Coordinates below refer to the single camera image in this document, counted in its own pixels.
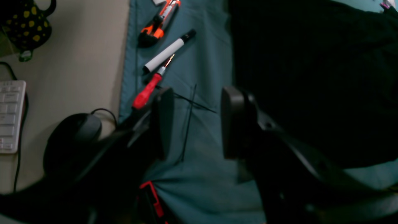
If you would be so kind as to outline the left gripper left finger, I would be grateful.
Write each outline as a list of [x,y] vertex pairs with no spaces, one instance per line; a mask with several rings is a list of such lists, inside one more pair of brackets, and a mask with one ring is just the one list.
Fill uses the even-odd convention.
[[164,159],[162,128],[173,124],[174,91],[162,88],[109,136],[55,159],[50,173],[17,193],[1,195],[1,223],[111,224],[130,209],[146,170]]

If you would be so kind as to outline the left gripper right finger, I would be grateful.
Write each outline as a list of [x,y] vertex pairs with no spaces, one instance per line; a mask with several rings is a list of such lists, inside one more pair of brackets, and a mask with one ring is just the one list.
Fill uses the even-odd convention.
[[396,224],[397,194],[374,190],[286,133],[234,86],[221,94],[225,159],[243,161],[267,224]]

